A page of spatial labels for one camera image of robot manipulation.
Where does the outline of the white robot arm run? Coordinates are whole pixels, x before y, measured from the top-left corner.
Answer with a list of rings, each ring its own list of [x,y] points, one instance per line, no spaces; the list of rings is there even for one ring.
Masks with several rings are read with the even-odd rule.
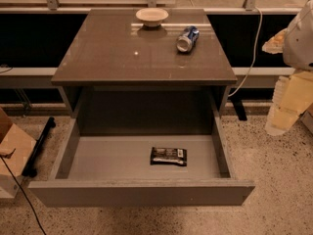
[[[294,68],[289,77],[280,76],[275,84],[265,130],[282,135],[313,104],[313,0],[306,2],[287,28],[271,37],[262,51],[283,54],[284,63]]]

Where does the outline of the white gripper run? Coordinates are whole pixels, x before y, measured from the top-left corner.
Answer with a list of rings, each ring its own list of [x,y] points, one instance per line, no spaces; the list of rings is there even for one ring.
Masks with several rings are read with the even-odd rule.
[[[280,30],[262,46],[262,51],[280,54],[284,50],[286,29]],[[280,76],[275,84],[265,130],[269,135],[283,135],[313,103],[313,72],[300,71],[290,77]]]

